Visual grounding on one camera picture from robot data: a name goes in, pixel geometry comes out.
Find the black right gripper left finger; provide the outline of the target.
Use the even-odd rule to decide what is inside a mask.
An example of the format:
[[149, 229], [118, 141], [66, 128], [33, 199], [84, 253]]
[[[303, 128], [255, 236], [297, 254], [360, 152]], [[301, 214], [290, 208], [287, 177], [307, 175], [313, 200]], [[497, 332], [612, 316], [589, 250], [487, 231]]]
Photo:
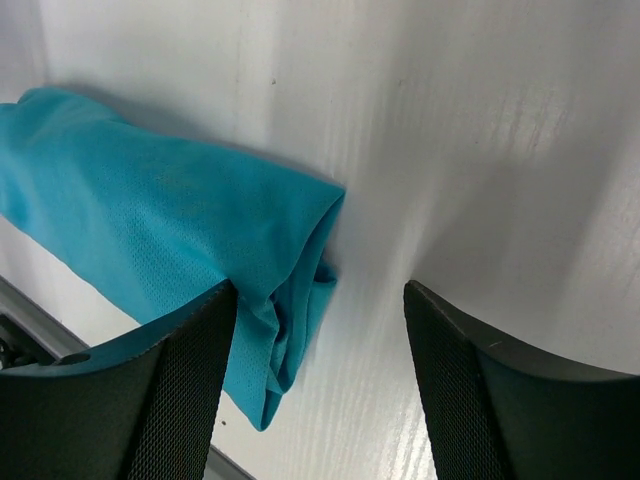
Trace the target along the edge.
[[223, 281], [55, 359], [1, 313], [5, 479], [202, 479], [236, 320]]

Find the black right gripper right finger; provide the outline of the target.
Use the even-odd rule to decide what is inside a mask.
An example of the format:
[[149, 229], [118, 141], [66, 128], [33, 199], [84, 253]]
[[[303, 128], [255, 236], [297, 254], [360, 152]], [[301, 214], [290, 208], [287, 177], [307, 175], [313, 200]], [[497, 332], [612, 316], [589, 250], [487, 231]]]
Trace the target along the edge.
[[417, 281], [404, 315], [441, 479], [635, 479], [639, 379], [523, 342]]

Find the teal t shirt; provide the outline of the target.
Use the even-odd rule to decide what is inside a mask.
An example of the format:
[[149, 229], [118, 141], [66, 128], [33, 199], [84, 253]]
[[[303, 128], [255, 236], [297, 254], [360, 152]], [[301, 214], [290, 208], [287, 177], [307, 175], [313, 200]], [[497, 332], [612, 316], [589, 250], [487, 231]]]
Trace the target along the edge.
[[323, 253], [344, 189], [228, 147], [165, 136], [86, 96], [1, 107], [1, 213], [140, 324], [223, 280], [238, 292], [224, 391], [271, 424], [325, 314]]

